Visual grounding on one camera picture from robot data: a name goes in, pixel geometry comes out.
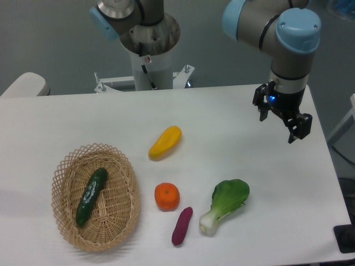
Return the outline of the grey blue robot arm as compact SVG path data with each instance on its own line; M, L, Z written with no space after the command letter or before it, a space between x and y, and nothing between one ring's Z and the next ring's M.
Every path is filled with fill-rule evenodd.
M255 90L252 103L265 120L278 116L289 142L311 131L312 116L299 107L313 57L320 43L321 21L306 1L231 1L222 15L223 31L268 54L269 81ZM184 88L193 68L173 74L171 51L180 38L177 21L163 1L98 1L90 17L107 39L119 39L130 54L136 90Z

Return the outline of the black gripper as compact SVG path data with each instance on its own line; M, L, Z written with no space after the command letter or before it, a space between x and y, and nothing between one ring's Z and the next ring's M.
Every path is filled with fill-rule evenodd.
M312 115L299 111L304 92L305 88L297 93L282 93L276 90L276 82L271 81L256 88L253 96L252 104L257 106L261 122L267 119L269 111L285 121L290 132L289 144L304 139L311 132Z

